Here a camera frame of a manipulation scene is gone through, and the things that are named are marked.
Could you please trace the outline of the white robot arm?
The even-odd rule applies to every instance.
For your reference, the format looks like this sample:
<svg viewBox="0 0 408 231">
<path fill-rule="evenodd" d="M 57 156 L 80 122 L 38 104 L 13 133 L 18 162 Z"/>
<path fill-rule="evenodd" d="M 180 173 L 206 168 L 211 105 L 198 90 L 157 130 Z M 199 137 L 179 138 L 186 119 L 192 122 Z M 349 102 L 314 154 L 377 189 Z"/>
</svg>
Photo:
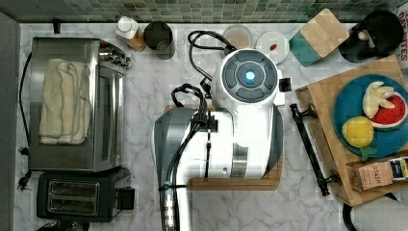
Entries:
<svg viewBox="0 0 408 231">
<path fill-rule="evenodd" d="M 213 109 L 196 87 L 174 90 L 200 103 L 192 109 L 175 101 L 152 128 L 163 231 L 192 231 L 191 179 L 261 179 L 274 168 L 283 149 L 282 116 L 274 104 L 281 79 L 269 56 L 246 48 L 221 61 L 210 83 Z"/>
</svg>

